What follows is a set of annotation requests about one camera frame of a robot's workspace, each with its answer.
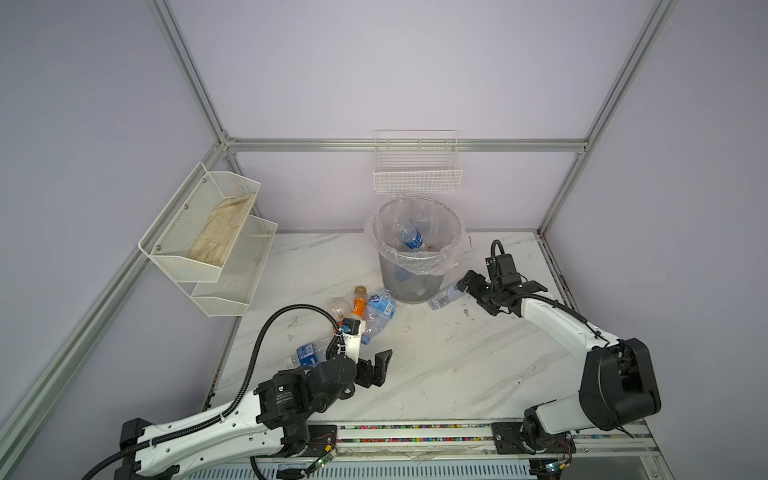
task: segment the white wall panel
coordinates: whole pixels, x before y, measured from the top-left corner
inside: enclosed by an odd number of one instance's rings
[[[583,137],[652,0],[174,0],[238,137]]]
[[[680,0],[548,234],[581,311],[648,345],[677,480],[765,478],[766,25]]]
[[[207,318],[148,266],[10,480],[82,478],[115,453],[123,422],[200,411],[232,318]],[[112,480],[116,462],[95,480]]]
[[[568,152],[461,153],[457,194],[445,202],[467,228],[533,228],[541,222],[565,172]],[[243,152],[247,177],[261,182],[259,211],[280,230],[362,229],[387,196],[373,193],[373,154]]]
[[[2,424],[213,140],[144,2],[3,2],[0,86]]]

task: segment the clear plastic bottle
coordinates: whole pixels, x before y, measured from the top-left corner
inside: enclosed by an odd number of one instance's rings
[[[326,350],[331,343],[333,337],[326,339],[315,340],[314,342],[307,343],[296,349],[296,352],[292,353],[289,359],[289,364],[292,367],[299,365],[315,366],[320,362],[326,361]]]
[[[384,330],[384,327],[395,315],[395,294],[386,288],[380,288],[368,298],[368,306],[363,314],[366,320],[366,331],[360,341],[368,345],[374,336]]]
[[[462,292],[458,289],[457,283],[452,283],[451,285],[448,285],[446,288],[433,295],[432,298],[427,300],[427,303],[429,304],[429,308],[432,310],[437,310],[438,308],[442,308],[448,305],[454,300],[458,300],[464,296],[465,293],[466,292]]]
[[[335,296],[328,299],[326,310],[336,317],[336,321],[341,322],[350,312],[352,312],[352,305],[347,299],[342,298],[341,296]]]
[[[400,240],[414,252],[426,250],[421,233],[407,220],[395,220],[395,231],[399,233]]]

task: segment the gray trash can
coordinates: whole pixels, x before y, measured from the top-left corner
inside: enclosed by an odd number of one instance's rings
[[[410,222],[429,251],[408,251],[395,220]],[[437,293],[463,253],[462,222],[445,204],[427,197],[398,197],[383,204],[366,222],[366,234],[379,251],[384,286],[406,303],[424,302]]]

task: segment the mesh basket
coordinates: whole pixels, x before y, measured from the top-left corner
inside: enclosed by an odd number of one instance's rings
[[[373,190],[378,194],[458,191],[457,131],[377,131]]]
[[[198,283],[190,297],[208,316],[242,316],[256,292],[277,223],[249,215],[216,283]]]
[[[243,195],[253,194],[253,199],[248,205],[248,210],[253,208],[256,194],[259,191],[259,182],[231,172],[209,172],[202,164],[205,174],[197,182],[192,193],[184,202],[184,206],[174,216],[159,240],[145,251],[143,245],[145,238],[141,239],[139,248],[174,282],[217,282],[227,266],[228,260],[234,249],[235,241],[224,254],[223,266],[210,265],[187,258],[187,254],[197,237],[206,226],[208,217],[215,207],[226,198],[237,198]],[[235,234],[235,239],[240,237],[243,222]]]

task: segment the marble table surface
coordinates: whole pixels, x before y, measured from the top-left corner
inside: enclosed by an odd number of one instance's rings
[[[518,271],[561,300],[533,233],[467,233],[466,251],[443,285],[467,270],[486,274],[485,258],[498,238]],[[382,286],[379,257],[362,233],[278,233],[250,311],[240,323],[219,375],[213,406],[229,402],[243,381],[253,344],[269,316],[292,303],[324,306],[332,296],[351,299],[356,285]],[[329,336],[328,322],[308,310],[288,312],[263,342],[250,388],[286,367],[297,347]],[[433,311],[426,303],[398,303],[390,324],[360,352],[373,360],[392,349],[386,383],[357,387],[312,420],[504,419],[576,392],[582,365],[532,323],[491,316],[470,296]]]

